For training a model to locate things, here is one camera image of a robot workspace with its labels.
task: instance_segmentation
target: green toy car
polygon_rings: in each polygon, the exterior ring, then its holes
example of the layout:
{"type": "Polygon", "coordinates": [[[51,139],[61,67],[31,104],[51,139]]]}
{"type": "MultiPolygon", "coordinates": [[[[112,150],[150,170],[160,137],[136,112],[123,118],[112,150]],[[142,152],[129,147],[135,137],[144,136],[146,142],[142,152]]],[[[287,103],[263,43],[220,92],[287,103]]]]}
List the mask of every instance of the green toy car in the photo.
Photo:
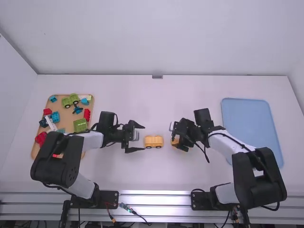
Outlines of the green toy car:
{"type": "Polygon", "coordinates": [[[69,108],[71,105],[79,103],[79,97],[77,94],[71,94],[69,97],[62,98],[61,103],[65,108],[69,108]]]}

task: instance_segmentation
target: yellow-green block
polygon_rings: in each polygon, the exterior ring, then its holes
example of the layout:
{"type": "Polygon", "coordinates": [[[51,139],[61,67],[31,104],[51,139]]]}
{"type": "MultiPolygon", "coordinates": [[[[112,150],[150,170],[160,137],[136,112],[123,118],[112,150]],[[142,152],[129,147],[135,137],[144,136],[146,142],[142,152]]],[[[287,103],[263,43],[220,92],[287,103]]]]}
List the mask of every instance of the yellow-green block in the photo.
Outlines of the yellow-green block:
{"type": "Polygon", "coordinates": [[[74,125],[74,132],[84,132],[87,129],[87,125],[86,125],[86,119],[82,118],[80,120],[75,120],[73,122],[74,125]]]}

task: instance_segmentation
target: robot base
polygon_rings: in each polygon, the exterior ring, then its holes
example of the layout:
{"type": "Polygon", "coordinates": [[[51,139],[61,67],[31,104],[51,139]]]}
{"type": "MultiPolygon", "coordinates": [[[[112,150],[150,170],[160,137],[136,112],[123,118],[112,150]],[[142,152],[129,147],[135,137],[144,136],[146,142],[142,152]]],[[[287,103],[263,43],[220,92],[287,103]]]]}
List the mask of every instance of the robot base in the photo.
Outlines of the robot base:
{"type": "Polygon", "coordinates": [[[216,197],[215,192],[192,192],[191,208],[192,210],[232,210],[238,204],[221,204],[216,197]]]}
{"type": "Polygon", "coordinates": [[[70,201],[70,208],[81,208],[81,209],[117,209],[118,208],[118,191],[104,191],[99,190],[99,197],[97,201],[97,206],[93,206],[92,204],[87,201],[83,200],[82,198],[72,196],[70,201]]]}

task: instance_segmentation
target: white lego block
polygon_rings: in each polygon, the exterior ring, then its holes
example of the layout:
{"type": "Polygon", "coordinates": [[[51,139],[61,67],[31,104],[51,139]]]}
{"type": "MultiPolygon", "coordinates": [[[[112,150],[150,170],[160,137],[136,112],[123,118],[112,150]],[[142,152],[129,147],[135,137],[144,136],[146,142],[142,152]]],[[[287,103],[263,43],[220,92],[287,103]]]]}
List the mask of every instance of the white lego block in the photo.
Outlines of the white lego block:
{"type": "Polygon", "coordinates": [[[89,102],[92,100],[92,95],[78,95],[79,100],[86,98],[89,102]]]}
{"type": "Polygon", "coordinates": [[[56,127],[56,125],[51,122],[50,118],[47,115],[45,116],[45,119],[46,119],[47,124],[50,127],[51,131],[55,132],[55,131],[58,130],[57,127],[56,127]]]}

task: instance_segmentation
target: red lego block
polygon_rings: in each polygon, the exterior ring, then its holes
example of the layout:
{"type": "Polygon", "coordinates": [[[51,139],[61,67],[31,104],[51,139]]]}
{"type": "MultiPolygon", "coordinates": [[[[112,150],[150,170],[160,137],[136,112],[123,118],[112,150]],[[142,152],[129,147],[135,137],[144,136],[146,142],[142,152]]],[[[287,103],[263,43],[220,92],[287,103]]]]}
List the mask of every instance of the red lego block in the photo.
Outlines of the red lego block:
{"type": "Polygon", "coordinates": [[[43,115],[52,115],[52,110],[50,108],[43,109],[43,115]]]}
{"type": "Polygon", "coordinates": [[[90,117],[91,117],[91,111],[90,111],[90,109],[85,108],[84,118],[86,119],[87,122],[90,121],[90,117]]]}
{"type": "Polygon", "coordinates": [[[46,132],[41,132],[39,135],[35,137],[35,141],[39,144],[41,147],[44,144],[44,141],[46,140],[47,133],[46,132]]]}

